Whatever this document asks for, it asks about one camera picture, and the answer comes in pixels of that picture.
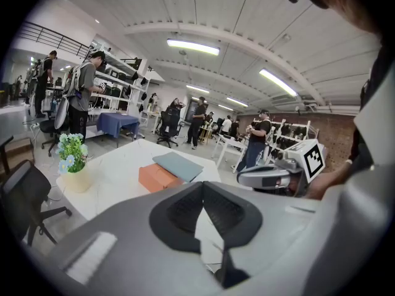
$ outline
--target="backpack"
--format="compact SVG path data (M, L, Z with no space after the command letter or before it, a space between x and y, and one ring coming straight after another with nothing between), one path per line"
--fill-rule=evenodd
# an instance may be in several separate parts
M46 58L40 63L39 68L38 68L37 77L40 77L40 76L44 75L44 63L45 63L45 61L47 61L48 59L51 59L51 58L46 57Z
M54 124L55 129L58 130L60 127L62 127L66 119L67 111L69 110L70 98L75 96L75 91L80 91L81 88L84 87L84 85L79 87L78 82L81 76L81 69L89 64L93 65L90 61L87 61L79 66L73 67L70 70L66 80L66 84L64 86L63 96L62 99L60 100L59 108L57 109L57 113L55 116L55 124Z

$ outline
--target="blue tablecloth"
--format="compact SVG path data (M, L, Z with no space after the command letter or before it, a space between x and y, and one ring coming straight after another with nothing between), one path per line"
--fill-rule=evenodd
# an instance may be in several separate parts
M121 127L127 128L133 134L138 133L139 120L137 117L118 113L102 113L99 116L96 128L106 134L118 138Z

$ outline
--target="brick wall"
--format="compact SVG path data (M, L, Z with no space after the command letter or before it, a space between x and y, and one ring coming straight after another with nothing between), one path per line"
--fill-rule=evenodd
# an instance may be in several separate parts
M239 116L240 130L244 131L254 119L253 115ZM325 172L337 169L349 156L352 146L352 134L355 129L354 117L345 115L307 113L299 116L296 113L276 113L271 114L273 121L282 121L285 118L287 123L307 124L319 129L318 141L328 148L326 157Z

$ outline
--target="potted plant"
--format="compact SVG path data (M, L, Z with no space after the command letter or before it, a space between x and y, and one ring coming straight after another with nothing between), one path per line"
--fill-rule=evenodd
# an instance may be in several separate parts
M82 144L81 134L61 134L58 143L59 172L66 187L74 192L85 192L92 185L86 157L88 147Z

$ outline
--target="jeans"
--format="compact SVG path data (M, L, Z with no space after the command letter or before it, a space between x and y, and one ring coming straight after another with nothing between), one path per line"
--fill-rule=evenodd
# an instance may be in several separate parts
M237 166L236 171L240 172L242 169L244 169L244 167L247 169L254 167L259 153L264 149L265 144L263 142L250 142L242 161L240 161L239 165Z
M195 147L198 145L198 135L199 135L200 126L201 126L201 124L192 123L189 126L189 130L188 130L188 143L190 143L191 140L193 139L193 145Z
M69 106L70 134L82 134L84 136L83 144L85 143L87 120L88 111L80 111L71 105Z

